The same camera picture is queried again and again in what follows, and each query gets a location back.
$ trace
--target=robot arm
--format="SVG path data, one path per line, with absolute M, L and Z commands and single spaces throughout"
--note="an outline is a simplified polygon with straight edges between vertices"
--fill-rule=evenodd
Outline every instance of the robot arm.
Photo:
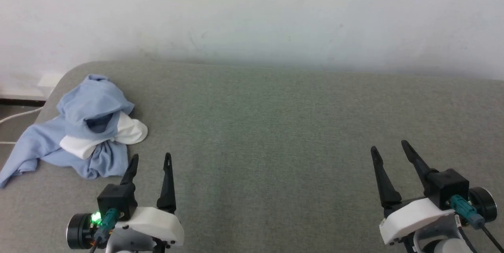
M 402 146 L 422 182 L 424 197 L 402 201 L 383 168 L 380 153 L 371 148 L 385 216 L 380 223 L 384 243 L 402 243 L 408 253 L 475 253 L 461 226 L 484 228 L 485 222 L 497 218 L 497 205 L 490 193 L 481 187 L 469 188 L 468 180 L 453 169 L 439 172 L 428 167 L 407 141 L 403 140 Z M 422 241 L 432 237 L 440 239 L 422 246 Z
M 104 188 L 97 198 L 99 213 L 76 214 L 72 217 L 67 228 L 70 248 L 91 251 L 104 248 L 106 253 L 164 253 L 166 248 L 183 245 L 184 229 L 175 216 L 171 155 L 167 153 L 165 156 L 163 187 L 156 208 L 137 207 L 133 183 L 137 165 L 138 155 L 135 154 L 121 183 L 109 184 Z M 117 213 L 117 216 L 111 217 L 111 212 Z

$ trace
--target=light blue cloth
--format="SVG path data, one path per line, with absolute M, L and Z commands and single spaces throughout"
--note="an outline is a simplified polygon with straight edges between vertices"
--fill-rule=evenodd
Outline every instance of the light blue cloth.
M 71 166 L 86 179 L 123 175 L 128 167 L 126 145 L 107 140 L 96 147 L 90 158 L 82 160 L 62 149 L 59 142 L 65 135 L 94 140 L 113 138 L 120 111 L 129 114 L 134 106 L 108 77 L 88 75 L 61 98 L 57 106 L 61 115 L 30 126 L 21 135 L 0 172 L 0 188 L 11 176 L 34 171 L 38 158 L 57 166 Z

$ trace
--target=gray fabric surface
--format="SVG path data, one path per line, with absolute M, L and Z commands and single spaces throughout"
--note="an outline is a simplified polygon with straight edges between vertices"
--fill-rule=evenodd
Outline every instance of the gray fabric surface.
M 403 198 L 422 187 L 400 141 L 453 167 L 504 205 L 504 82 L 159 63 L 90 63 L 70 71 L 38 117 L 85 75 L 111 78 L 150 129 L 135 196 L 155 206 L 171 152 L 185 246 L 170 252 L 404 252 L 383 245 L 369 149 Z M 2 252 L 71 252 L 74 213 L 119 178 L 83 180 L 40 163 L 0 191 Z M 504 217 L 488 225 L 502 242 Z M 480 252 L 496 252 L 467 230 Z
M 34 109 L 37 109 L 37 107 L 0 104 L 0 120 Z M 0 141 L 17 141 L 25 129 L 35 122 L 37 116 L 38 112 L 35 112 L 20 117 L 14 117 L 0 124 Z M 14 145 L 0 144 L 0 167 L 4 166 L 13 148 Z

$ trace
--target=black baseboard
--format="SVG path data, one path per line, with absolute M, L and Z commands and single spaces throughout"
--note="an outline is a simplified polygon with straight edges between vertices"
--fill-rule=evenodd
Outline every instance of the black baseboard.
M 17 105 L 17 106 L 33 106 L 42 107 L 45 104 L 43 100 L 11 100 L 11 99 L 0 99 L 0 104 L 2 105 Z

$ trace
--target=white wall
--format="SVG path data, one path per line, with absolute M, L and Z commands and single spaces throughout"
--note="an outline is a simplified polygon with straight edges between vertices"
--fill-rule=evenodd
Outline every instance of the white wall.
M 504 79 L 504 0 L 0 0 L 0 93 L 86 61 Z

